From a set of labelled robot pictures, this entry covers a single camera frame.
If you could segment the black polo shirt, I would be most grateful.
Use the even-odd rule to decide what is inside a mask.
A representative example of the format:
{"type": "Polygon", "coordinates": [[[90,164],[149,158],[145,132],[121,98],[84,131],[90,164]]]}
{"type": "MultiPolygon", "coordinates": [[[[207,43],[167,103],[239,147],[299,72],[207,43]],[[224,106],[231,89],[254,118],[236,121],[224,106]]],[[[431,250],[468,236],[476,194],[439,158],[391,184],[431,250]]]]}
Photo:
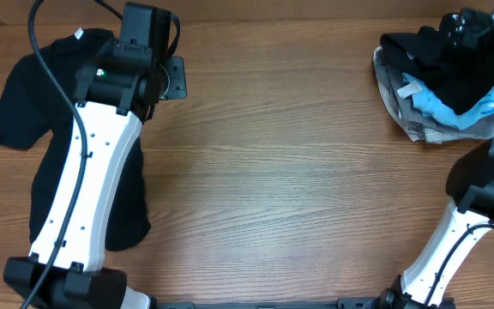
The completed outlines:
{"type": "Polygon", "coordinates": [[[445,32],[428,26],[417,33],[385,33],[380,45],[388,65],[422,81],[457,115],[494,87],[494,31],[477,49],[456,45],[445,32]]]}

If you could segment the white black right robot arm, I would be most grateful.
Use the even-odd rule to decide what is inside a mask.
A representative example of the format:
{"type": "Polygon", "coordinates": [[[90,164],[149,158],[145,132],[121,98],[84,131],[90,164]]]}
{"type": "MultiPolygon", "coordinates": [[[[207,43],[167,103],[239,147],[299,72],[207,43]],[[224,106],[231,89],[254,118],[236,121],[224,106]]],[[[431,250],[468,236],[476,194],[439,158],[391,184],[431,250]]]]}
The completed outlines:
{"type": "Polygon", "coordinates": [[[477,139],[451,168],[448,204],[415,262],[370,308],[450,308],[444,292],[467,255],[494,230],[494,10],[464,8],[438,27],[386,33],[373,54],[377,86],[413,141],[477,139]]]}

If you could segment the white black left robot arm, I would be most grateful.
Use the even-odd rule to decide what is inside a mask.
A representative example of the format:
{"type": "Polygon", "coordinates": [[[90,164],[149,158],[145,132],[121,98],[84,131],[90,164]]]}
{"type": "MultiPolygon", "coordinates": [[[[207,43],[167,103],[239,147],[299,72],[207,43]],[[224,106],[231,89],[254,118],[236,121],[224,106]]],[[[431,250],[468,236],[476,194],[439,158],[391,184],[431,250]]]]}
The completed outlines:
{"type": "Polygon", "coordinates": [[[105,237],[117,187],[142,126],[160,100],[187,95],[175,53],[180,21],[171,11],[126,3],[117,38],[77,70],[65,98],[74,122],[56,196],[26,257],[12,257],[4,281],[35,308],[147,308],[152,295],[132,289],[104,266],[105,237]]]}

